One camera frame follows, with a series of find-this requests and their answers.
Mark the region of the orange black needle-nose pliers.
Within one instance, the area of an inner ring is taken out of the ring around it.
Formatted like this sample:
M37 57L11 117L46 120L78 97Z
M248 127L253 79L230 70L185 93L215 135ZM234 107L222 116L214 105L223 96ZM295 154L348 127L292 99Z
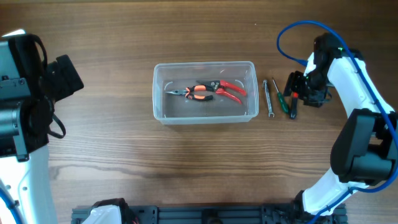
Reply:
M166 93L171 95L184 96L189 100L195 100L195 101L211 101L213 99L213 95L207 95L207 96L196 95L195 93L197 91L213 91L213 89L206 85L195 85L195 86L186 87L186 89L182 90L166 91Z

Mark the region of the silver wrench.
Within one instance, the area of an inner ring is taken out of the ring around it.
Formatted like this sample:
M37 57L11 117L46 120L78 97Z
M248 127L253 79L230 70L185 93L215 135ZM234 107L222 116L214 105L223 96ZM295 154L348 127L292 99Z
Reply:
M270 97L269 88L268 88L268 81L263 80L262 85L263 85L265 95L266 95L267 107L268 107L268 111L269 111L268 116L270 118L274 118L275 114L274 114L273 108L272 108L271 97Z

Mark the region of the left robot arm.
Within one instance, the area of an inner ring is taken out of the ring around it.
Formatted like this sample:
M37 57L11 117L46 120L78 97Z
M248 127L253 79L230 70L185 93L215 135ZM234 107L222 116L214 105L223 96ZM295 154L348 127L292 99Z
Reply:
M49 137L66 135L56 102L84 84L69 56L48 61L40 37L1 36L1 221L56 223L49 181Z

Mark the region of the clear plastic container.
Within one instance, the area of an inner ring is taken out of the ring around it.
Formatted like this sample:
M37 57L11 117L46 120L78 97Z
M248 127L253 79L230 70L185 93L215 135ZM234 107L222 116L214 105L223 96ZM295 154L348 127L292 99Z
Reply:
M211 101L189 100L166 91L198 85L197 80L225 80L246 91L243 96L229 89L242 104L212 91ZM154 117L164 125L244 123L259 113L259 87L256 69L250 61L160 63L154 68L152 101Z

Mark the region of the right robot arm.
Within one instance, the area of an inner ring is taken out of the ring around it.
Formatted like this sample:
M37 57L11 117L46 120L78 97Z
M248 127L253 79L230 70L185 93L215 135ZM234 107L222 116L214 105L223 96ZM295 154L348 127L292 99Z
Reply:
M292 97L291 118L297 103L321 107L335 87L347 121L330 154L330 168L312 187L299 192L290 209L291 223L340 223L337 210L356 192L370 192L392 180L397 171L397 113L381 97L356 49L327 32L314 40L304 72L292 72L284 96Z

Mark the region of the red black screwdriver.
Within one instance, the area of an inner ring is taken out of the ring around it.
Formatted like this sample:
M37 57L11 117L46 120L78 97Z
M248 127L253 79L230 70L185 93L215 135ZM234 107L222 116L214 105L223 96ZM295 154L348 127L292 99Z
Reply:
M296 119L296 117L297 117L298 99L299 99L298 93L293 92L292 93L291 107L290 107L290 114L289 114L289 118L290 119Z

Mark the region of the green handled screwdriver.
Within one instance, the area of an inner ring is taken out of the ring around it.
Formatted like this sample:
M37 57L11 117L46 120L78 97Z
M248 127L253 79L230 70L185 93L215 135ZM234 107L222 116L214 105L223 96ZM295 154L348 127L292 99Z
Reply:
M288 113L289 113L289 106L288 106L288 104L286 103L286 101L285 101L285 99L284 99L284 96L283 96L282 93L279 91L279 88L278 88L278 86L277 86L276 81L274 80L274 78L272 78L272 82L273 82L273 84L274 84L274 86L275 86L275 89L276 89L276 92L277 92L277 98L278 98L280 107L281 107L281 109L282 109L282 111L283 111L284 113L288 114Z

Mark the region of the red handled snips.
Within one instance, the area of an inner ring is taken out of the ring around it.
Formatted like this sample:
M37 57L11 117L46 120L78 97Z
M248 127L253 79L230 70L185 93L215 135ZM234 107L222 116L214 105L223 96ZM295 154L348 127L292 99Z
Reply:
M212 91L215 92L217 95L225 96L242 104L241 100L233 95L232 93L228 92L229 89L239 93L243 96L246 96L246 91L230 82L225 80L197 80L198 85L194 87L195 91Z

